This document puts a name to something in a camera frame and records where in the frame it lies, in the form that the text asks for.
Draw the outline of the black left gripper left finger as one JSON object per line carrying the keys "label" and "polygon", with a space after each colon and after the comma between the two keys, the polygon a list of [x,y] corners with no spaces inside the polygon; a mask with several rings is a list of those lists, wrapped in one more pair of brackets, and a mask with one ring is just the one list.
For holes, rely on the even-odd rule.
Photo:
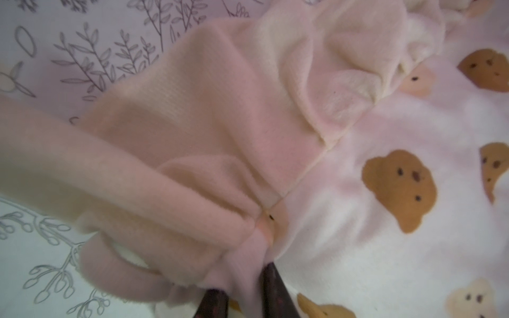
{"label": "black left gripper left finger", "polygon": [[207,290],[194,318],[228,318],[229,296],[221,290]]}

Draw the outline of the cream bear print pillow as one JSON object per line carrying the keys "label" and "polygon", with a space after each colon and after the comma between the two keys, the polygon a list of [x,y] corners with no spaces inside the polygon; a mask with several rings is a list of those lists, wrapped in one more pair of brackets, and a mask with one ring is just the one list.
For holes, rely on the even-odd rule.
{"label": "cream bear print pillow", "polygon": [[508,2],[267,1],[68,124],[1,93],[1,200],[151,317],[508,316]]}

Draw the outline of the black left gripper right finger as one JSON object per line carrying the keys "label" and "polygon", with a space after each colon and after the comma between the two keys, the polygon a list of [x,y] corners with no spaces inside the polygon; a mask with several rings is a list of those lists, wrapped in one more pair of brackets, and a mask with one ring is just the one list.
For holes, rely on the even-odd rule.
{"label": "black left gripper right finger", "polygon": [[261,273],[264,318],[300,318],[292,298],[273,262]]}

